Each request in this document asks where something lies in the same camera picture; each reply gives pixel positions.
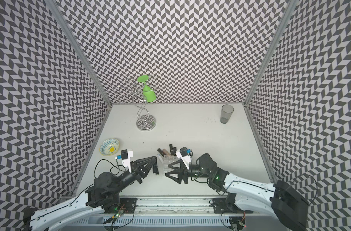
white table surface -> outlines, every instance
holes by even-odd
[[[169,144],[177,149],[192,149],[192,163],[204,153],[209,153],[217,166],[235,175],[250,180],[270,183],[263,160],[256,145],[252,130],[242,104],[231,104],[234,112],[227,124],[219,122],[223,104],[154,104],[146,108],[154,115],[157,124],[151,131],[142,132],[136,127],[137,108],[134,105],[113,105],[108,120],[99,137],[97,146],[88,163],[77,193],[93,184],[93,171],[97,162],[107,159],[113,164],[120,150],[132,149],[131,160],[155,156],[157,149],[169,151]],[[112,156],[103,156],[99,147],[108,138],[120,142],[119,151]],[[175,196],[175,195],[217,195],[207,186],[189,179],[188,184],[178,184],[165,177],[159,164],[159,175],[151,172],[123,190],[121,196]],[[109,171],[111,165],[101,161],[96,169],[96,177]]]

decorative bowl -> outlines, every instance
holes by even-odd
[[[114,138],[105,140],[101,144],[101,147],[99,147],[99,152],[104,156],[114,155],[118,150],[119,150],[119,141]]]

gray drinking glass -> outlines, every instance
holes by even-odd
[[[221,112],[221,123],[228,123],[229,118],[231,117],[234,110],[235,109],[231,105],[224,104],[222,106],[222,112]]]

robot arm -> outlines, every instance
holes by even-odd
[[[135,180],[140,184],[153,165],[156,156],[130,162],[130,170],[120,176],[104,172],[94,179],[93,186],[68,201],[47,209],[24,213],[25,231],[58,230],[81,218],[103,212],[113,212],[120,205],[119,192],[131,185]]]
[[[234,203],[228,207],[232,212],[236,209],[252,210],[279,219],[284,226],[293,231],[306,230],[309,203],[286,182],[279,180],[276,184],[265,184],[238,177],[217,167],[208,153],[197,159],[196,164],[185,164],[185,160],[183,156],[182,159],[169,164],[173,171],[165,175],[179,184],[182,181],[187,184],[189,177],[205,177],[210,188],[228,193],[227,200],[232,198]]]

chevron patterned wall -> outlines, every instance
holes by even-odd
[[[309,230],[351,230],[351,0],[299,2],[249,108],[278,178],[318,181]]]
[[[115,102],[150,76],[157,102],[242,102],[285,0],[57,0]]]
[[[70,192],[106,111],[43,2],[0,0],[0,230]]]

